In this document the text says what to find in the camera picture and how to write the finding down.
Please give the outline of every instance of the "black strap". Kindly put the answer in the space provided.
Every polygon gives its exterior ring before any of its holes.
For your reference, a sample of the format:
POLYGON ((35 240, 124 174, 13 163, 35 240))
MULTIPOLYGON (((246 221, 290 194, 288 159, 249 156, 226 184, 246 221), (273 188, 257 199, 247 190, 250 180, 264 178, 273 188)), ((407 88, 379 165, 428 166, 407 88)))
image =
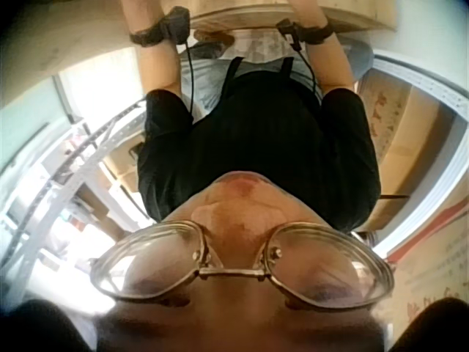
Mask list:
POLYGON ((290 74, 292 73, 292 68, 293 68, 293 58, 286 57, 284 59, 284 63, 281 64, 280 74, 282 75, 282 77, 289 78, 290 74))
POLYGON ((232 62, 229 64, 228 72, 226 73, 225 82, 223 83, 223 88, 221 89, 221 99, 226 97, 228 84, 233 80, 235 77, 236 71, 241 65, 241 62, 244 58, 241 56, 235 57, 232 62))

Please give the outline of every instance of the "wire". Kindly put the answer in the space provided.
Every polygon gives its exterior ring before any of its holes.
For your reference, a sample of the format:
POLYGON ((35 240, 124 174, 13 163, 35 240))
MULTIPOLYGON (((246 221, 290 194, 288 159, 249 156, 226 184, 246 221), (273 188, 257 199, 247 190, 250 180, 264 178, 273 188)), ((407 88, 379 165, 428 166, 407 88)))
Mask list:
POLYGON ((303 62, 306 64, 306 66, 308 66, 308 69, 309 69, 309 72, 311 72, 311 76, 313 78, 313 92, 314 94, 316 95, 316 75, 314 74, 314 71, 311 67, 311 65, 309 64, 309 62, 305 59, 305 57, 303 56, 303 54, 301 53, 301 51, 297 51, 298 55, 300 55, 300 58, 303 60, 303 62))
POLYGON ((191 68, 191 110, 190 113, 192 115, 192 110, 193 110, 193 91, 194 91, 194 84, 193 84, 193 67, 192 67, 192 58, 191 58, 191 51, 189 50, 189 44, 188 42, 185 42, 185 50, 188 53, 188 60, 189 60, 189 67, 191 68))

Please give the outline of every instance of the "black t-shirt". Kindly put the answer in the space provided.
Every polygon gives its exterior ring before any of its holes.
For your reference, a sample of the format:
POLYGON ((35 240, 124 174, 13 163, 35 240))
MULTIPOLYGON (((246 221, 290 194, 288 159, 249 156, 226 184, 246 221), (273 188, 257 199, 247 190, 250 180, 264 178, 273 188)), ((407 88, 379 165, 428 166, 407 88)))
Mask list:
POLYGON ((268 177, 342 231, 362 224, 380 195, 363 103, 347 89, 320 104, 279 73, 247 73, 194 125, 180 98, 155 90, 145 131, 139 191, 156 221, 231 171, 268 177))

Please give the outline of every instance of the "short sleeve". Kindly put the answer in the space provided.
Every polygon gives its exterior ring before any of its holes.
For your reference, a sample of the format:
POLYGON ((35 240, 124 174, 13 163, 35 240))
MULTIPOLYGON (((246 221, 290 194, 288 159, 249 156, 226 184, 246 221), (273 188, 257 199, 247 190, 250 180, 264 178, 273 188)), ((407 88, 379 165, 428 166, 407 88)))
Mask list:
POLYGON ((322 124, 332 142, 336 168, 334 177, 342 184, 341 198, 356 212, 357 222, 368 219, 381 194, 376 152, 361 98, 348 89, 335 89, 322 100, 322 124))
POLYGON ((182 146, 192 129, 193 118, 174 93, 158 89, 147 95, 145 142, 139 153, 139 191, 148 215, 160 219, 160 192, 173 175, 182 146))

